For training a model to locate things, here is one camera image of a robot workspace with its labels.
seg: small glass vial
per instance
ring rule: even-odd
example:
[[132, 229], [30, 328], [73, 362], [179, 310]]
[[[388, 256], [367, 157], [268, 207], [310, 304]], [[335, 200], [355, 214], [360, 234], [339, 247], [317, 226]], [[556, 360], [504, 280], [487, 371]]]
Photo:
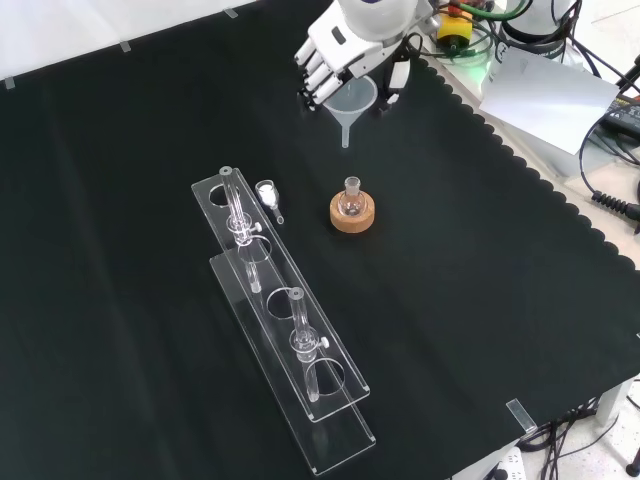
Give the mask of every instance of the small glass vial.
[[342, 215], [357, 217], [367, 209], [367, 199], [360, 191], [360, 179], [349, 177], [344, 181], [345, 191], [338, 202], [338, 209]]

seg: robotic hand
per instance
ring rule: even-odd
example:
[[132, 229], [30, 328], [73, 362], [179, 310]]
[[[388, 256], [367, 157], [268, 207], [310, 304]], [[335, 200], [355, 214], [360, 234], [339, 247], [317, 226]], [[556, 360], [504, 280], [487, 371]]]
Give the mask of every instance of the robotic hand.
[[385, 60], [394, 62], [385, 85], [387, 106], [398, 100], [409, 78], [410, 61], [399, 48], [414, 27], [424, 35], [438, 29], [429, 0], [334, 0], [309, 28], [296, 53], [304, 68], [300, 94], [315, 110], [351, 78], [360, 78]]

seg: acrylic test tube rack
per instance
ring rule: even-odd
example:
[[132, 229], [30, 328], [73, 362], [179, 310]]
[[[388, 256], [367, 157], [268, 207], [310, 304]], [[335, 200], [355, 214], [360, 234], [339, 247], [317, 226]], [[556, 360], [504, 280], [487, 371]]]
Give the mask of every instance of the acrylic test tube rack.
[[369, 386], [238, 169], [193, 192], [223, 253], [210, 260], [311, 471], [375, 445]]

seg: black table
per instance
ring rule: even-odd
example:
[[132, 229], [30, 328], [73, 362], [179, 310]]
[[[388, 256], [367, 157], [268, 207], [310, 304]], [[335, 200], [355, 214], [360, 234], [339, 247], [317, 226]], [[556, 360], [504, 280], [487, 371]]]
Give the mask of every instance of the black table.
[[[281, 236], [372, 389], [378, 445], [335, 478], [442, 479], [640, 371], [640, 280], [415, 64], [343, 151], [293, 53], [326, 2], [266, 0], [0, 93], [0, 476], [305, 478], [209, 269], [190, 185], [271, 178]], [[348, 175], [377, 221], [346, 237]]]

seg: white wall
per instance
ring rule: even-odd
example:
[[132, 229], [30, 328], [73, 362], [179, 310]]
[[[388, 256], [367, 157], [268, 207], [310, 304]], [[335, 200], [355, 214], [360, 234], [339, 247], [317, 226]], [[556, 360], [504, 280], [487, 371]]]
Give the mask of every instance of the white wall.
[[255, 0], [0, 0], [0, 79]]

